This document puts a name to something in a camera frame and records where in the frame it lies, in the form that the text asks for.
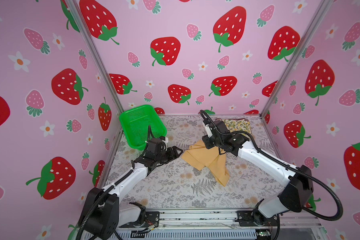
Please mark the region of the yellow lemon print skirt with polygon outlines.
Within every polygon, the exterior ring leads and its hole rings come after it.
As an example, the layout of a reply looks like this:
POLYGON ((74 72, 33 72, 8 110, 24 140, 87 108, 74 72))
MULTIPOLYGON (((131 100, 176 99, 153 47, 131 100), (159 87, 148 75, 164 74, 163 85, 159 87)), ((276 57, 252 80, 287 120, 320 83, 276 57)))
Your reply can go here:
POLYGON ((230 132, 243 131, 252 133, 251 124, 247 119, 223 119, 222 120, 230 132))

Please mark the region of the tan cloth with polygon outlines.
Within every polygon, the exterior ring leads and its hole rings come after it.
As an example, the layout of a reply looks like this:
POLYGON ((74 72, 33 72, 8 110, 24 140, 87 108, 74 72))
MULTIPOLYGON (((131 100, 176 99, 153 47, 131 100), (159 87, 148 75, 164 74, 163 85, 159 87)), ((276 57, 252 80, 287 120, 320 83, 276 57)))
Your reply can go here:
POLYGON ((226 167, 226 156, 220 155, 217 147, 207 149, 204 142, 199 140, 189 146, 181 158, 198 171, 208 168, 219 184, 224 187, 227 185, 230 173, 226 167))

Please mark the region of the red plaid skirt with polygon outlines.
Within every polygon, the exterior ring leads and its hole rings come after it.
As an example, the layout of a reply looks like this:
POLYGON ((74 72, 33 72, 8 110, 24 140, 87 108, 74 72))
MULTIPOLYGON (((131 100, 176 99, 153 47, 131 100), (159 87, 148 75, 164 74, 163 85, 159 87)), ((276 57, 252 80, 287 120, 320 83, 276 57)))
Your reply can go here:
POLYGON ((251 125, 248 119, 216 119, 214 124, 219 131, 226 136, 233 136, 237 132, 252 133, 251 125))

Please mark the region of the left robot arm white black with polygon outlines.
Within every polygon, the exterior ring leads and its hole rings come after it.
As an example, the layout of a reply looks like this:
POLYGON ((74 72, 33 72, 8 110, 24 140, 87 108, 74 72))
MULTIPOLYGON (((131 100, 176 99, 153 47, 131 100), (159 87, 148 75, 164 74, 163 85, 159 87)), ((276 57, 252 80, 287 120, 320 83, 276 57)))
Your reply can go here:
POLYGON ((136 202, 121 207, 123 198, 145 179, 157 167, 164 166, 179 158, 183 150, 167 147, 167 138, 154 137, 148 127, 146 146, 132 166, 113 183, 103 187, 94 187, 88 193, 85 205, 78 221, 76 239, 80 240, 84 232, 92 234, 92 239, 107 240, 114 235, 119 226, 129 223, 142 225, 146 218, 146 208, 136 202))

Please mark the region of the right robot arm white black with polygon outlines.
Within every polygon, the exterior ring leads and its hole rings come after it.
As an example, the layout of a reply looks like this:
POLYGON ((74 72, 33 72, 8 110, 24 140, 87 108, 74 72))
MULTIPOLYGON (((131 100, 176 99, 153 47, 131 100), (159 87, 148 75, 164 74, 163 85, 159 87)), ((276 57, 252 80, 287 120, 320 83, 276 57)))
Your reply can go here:
POLYGON ((252 210, 250 220, 256 225, 263 226, 268 220, 286 212, 306 211, 325 221, 337 221, 343 216, 344 208, 339 197, 326 184, 314 178, 308 167, 290 165, 263 151, 250 133, 230 132, 223 121, 212 120, 204 110, 200 111, 200 115, 207 133, 202 141, 207 149, 216 147, 220 155, 230 153, 244 159, 262 169, 283 187, 280 193, 261 200, 252 210), (314 184, 321 186, 334 199, 337 212, 333 216, 324 216, 306 208, 314 192, 314 184))

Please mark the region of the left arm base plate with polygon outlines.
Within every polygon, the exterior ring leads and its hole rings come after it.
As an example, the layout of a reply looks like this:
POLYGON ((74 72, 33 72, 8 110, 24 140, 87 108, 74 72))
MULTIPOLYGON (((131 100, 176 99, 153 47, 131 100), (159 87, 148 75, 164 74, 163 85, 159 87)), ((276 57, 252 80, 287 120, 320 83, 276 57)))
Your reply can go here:
POLYGON ((135 222, 129 222, 120 225, 120 228, 147 228, 149 226, 157 227, 159 225, 160 212, 144 212, 141 213, 135 222))

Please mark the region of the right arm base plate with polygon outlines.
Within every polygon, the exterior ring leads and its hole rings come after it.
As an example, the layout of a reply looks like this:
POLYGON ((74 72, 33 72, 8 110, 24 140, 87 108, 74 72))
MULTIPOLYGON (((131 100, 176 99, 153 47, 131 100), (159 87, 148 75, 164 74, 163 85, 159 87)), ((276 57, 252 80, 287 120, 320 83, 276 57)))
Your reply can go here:
POLYGON ((276 227, 279 218, 276 215, 271 218, 265 218, 259 212, 237 211, 235 222, 239 223, 241 227, 276 227))

